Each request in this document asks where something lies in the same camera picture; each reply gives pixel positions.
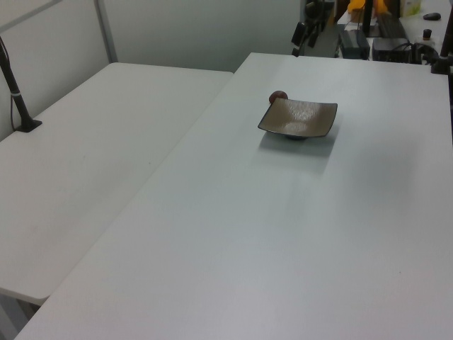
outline tabletop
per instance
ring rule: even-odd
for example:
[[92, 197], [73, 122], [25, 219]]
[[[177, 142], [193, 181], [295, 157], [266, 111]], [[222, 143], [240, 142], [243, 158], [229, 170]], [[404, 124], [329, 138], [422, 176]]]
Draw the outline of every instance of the tabletop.
[[446, 76], [252, 54], [17, 340], [451, 339], [452, 205]]
[[0, 143], [0, 293], [42, 304], [232, 74], [111, 64]]

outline table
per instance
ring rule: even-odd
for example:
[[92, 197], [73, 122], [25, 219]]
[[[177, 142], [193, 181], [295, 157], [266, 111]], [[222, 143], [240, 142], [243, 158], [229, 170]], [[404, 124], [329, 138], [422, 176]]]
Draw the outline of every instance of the table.
[[0, 293], [42, 304], [232, 74], [111, 64], [0, 143]]
[[[448, 0], [424, 0], [419, 14], [400, 18], [400, 22], [406, 31], [408, 39], [411, 43], [415, 42], [415, 38], [423, 35], [423, 30], [429, 28], [432, 31], [432, 39], [435, 41], [435, 49], [440, 52], [442, 43], [447, 29], [448, 18], [450, 14], [451, 4]], [[427, 13], [438, 12], [442, 15], [439, 21], [423, 20], [423, 16]], [[372, 25], [376, 23], [376, 19], [372, 20]], [[350, 22], [350, 14], [346, 11], [338, 20], [337, 24], [346, 25], [345, 29], [357, 29], [356, 23]], [[374, 38], [369, 38], [369, 46], [372, 47]]]
[[451, 339], [451, 140], [429, 68], [252, 54], [17, 340]]

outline floor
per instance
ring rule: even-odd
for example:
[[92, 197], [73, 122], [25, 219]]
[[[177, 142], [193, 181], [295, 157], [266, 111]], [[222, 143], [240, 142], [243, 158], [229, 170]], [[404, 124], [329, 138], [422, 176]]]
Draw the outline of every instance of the floor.
[[13, 340], [38, 310], [38, 306], [0, 294], [0, 340]]

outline black cable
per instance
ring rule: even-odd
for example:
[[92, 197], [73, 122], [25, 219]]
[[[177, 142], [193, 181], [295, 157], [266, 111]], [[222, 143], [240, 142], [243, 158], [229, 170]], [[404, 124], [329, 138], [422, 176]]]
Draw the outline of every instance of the black cable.
[[11, 119], [11, 128], [13, 129], [13, 131], [16, 131], [16, 128], [14, 127], [14, 122], [13, 122], [13, 95], [12, 94], [11, 94], [10, 119]]
[[400, 47], [403, 47], [403, 46], [406, 46], [403, 50], [405, 50], [406, 48], [408, 48], [409, 46], [412, 46], [412, 44], [410, 42], [405, 42], [403, 44], [400, 44], [398, 46], [396, 46], [394, 49], [390, 50], [390, 52], [393, 52], [393, 51], [396, 51], [397, 49], [399, 49]]

